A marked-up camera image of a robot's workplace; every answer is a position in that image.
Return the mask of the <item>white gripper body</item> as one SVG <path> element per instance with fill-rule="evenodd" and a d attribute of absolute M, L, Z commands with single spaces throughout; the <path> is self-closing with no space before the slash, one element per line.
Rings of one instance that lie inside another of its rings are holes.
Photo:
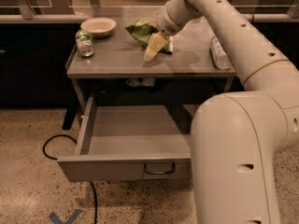
<path fill-rule="evenodd" d="M 183 0 L 168 1 L 157 12 L 157 29 L 166 36 L 176 35 L 187 23 L 185 8 Z"/>

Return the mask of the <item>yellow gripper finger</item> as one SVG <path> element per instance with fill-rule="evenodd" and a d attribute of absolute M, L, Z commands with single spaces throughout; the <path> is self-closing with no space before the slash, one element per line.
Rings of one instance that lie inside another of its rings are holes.
<path fill-rule="evenodd" d="M 149 40 L 149 44 L 146 47 L 144 53 L 144 60 L 146 62 L 151 61 L 157 53 L 167 44 L 168 37 L 162 33 L 152 34 Z"/>

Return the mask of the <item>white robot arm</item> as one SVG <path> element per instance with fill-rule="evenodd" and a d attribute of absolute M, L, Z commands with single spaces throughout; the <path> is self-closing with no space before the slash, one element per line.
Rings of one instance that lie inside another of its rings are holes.
<path fill-rule="evenodd" d="M 299 144 L 299 72 L 227 0 L 170 0 L 156 15 L 152 60 L 170 35 L 206 17 L 244 89 L 213 96 L 192 121 L 192 180 L 199 224 L 281 224 L 276 152 Z"/>

